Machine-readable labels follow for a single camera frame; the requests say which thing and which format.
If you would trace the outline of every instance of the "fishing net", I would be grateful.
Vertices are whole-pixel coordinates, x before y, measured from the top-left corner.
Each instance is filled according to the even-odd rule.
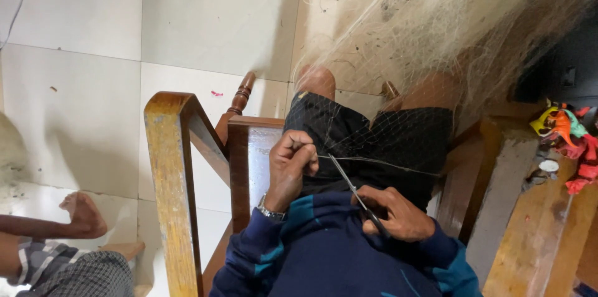
[[[439,140],[422,139],[417,132],[437,132],[427,127],[439,125],[451,126],[452,132],[460,117],[505,101],[520,73],[570,31],[595,1],[303,0],[298,23],[304,36],[295,39],[298,55],[292,74],[295,97],[306,85],[334,83],[336,90],[378,95],[389,81],[398,96],[393,97],[386,84],[387,97],[359,105],[362,112],[382,112],[340,139],[330,128],[335,116],[343,116],[342,107],[313,100],[332,114],[313,118],[329,128],[326,149],[343,151],[340,157],[376,159],[362,146],[372,142],[369,132],[379,122],[392,128],[384,135],[404,137],[399,146],[384,142],[388,148],[435,153]],[[326,69],[334,80],[322,76]],[[297,104],[293,102],[291,112]],[[447,121],[438,107],[451,110],[452,119]],[[395,115],[386,116],[385,110]],[[405,138],[410,132],[413,139]],[[412,155],[395,156],[391,163],[415,172],[439,171],[424,159],[412,160]]]

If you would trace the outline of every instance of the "white fishing net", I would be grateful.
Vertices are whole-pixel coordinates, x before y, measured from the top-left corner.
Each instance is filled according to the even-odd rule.
[[[295,48],[292,81],[297,90],[302,84],[325,83],[318,67],[333,73],[337,90],[379,94],[382,84],[390,81],[398,98],[387,98],[382,107],[379,101],[371,101],[360,108],[424,108],[383,118],[421,130],[422,125],[435,125],[429,107],[444,107],[453,110],[456,124],[459,116],[506,100],[520,73],[584,17],[595,1],[303,0],[298,23],[304,36],[295,39],[301,47]],[[307,64],[312,68],[300,74]],[[339,111],[335,105],[328,110]],[[360,155],[355,139],[354,135],[326,144],[344,144],[354,157],[371,157]],[[432,143],[405,140],[403,144],[409,146],[401,148],[425,154]],[[393,164],[421,171],[408,160]]]

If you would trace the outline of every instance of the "silver watch band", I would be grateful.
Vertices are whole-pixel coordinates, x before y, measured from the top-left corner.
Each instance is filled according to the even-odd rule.
[[[265,217],[275,221],[275,222],[282,222],[285,220],[285,217],[287,216],[286,213],[277,213],[277,212],[271,212],[267,209],[265,209],[264,207],[264,199],[265,199],[265,195],[268,192],[266,192],[264,195],[262,195],[262,198],[259,200],[259,204],[258,204],[258,211],[260,213],[262,213]]]

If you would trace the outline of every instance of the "wooden armrest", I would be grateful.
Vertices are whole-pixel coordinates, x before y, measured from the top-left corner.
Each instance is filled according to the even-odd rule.
[[[201,296],[190,142],[230,185],[228,151],[194,94],[159,92],[145,106],[144,119],[168,288],[172,296]]]

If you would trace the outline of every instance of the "person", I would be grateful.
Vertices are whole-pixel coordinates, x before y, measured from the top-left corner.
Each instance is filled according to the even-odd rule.
[[[334,102],[330,71],[305,67],[270,151],[270,187],[231,236],[209,295],[481,296],[464,245],[425,213],[458,88],[431,73],[370,123]],[[391,238],[363,217],[329,153]]]
[[[0,215],[0,277],[11,285],[31,285],[17,297],[132,297],[128,262],[145,244],[109,244],[89,251],[46,240],[95,239],[108,231],[85,193],[67,195],[60,208],[69,212],[71,223]]]

